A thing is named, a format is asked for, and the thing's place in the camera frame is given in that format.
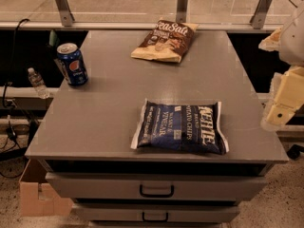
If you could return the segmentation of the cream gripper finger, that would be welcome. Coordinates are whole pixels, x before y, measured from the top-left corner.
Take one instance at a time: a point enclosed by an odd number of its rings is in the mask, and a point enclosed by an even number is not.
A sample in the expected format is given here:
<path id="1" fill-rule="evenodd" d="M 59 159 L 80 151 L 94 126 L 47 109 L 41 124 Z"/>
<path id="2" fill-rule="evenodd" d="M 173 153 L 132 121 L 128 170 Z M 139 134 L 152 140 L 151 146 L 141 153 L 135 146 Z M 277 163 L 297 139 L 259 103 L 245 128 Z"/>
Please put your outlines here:
<path id="1" fill-rule="evenodd" d="M 277 131 L 284 127 L 294 115 L 295 111 L 292 108 L 269 101 L 264 107 L 260 125 L 266 131 Z"/>
<path id="2" fill-rule="evenodd" d="M 279 51 L 281 31 L 282 28 L 277 28 L 259 43 L 258 48 L 265 51 Z"/>

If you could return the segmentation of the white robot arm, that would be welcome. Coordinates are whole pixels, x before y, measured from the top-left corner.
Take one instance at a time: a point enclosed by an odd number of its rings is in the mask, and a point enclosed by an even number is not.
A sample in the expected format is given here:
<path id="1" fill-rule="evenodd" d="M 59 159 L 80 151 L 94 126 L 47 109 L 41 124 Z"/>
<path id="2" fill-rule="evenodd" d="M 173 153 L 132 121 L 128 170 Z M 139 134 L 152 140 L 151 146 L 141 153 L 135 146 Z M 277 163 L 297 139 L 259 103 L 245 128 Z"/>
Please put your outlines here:
<path id="1" fill-rule="evenodd" d="M 283 74 L 274 74 L 260 122 L 263 129 L 277 131 L 304 105 L 304 2 L 258 47 L 277 51 L 279 59 L 290 65 Z"/>

